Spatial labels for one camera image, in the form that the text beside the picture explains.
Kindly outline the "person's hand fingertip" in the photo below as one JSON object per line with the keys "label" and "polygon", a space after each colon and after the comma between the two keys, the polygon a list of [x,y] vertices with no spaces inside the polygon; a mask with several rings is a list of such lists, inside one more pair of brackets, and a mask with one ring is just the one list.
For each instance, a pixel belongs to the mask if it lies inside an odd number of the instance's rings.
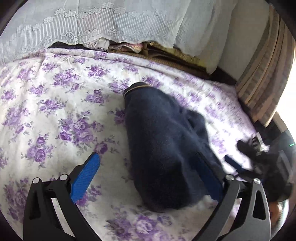
{"label": "person's hand fingertip", "polygon": [[289,212],[288,200],[281,202],[270,202],[268,205],[271,220],[271,228],[281,229],[287,219],[287,215]]}

